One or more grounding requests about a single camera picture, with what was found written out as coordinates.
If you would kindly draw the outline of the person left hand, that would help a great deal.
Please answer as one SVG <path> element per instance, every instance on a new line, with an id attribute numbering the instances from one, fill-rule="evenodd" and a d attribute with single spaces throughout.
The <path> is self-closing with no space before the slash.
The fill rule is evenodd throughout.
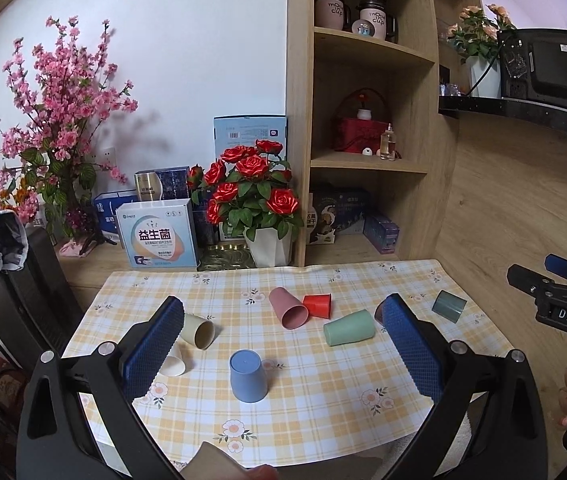
<path id="1" fill-rule="evenodd" d="M 220 448 L 208 442 L 201 444 L 198 452 L 181 469 L 180 474 L 186 480 L 252 480 L 278 479 L 276 468 L 260 465 L 245 468 Z"/>

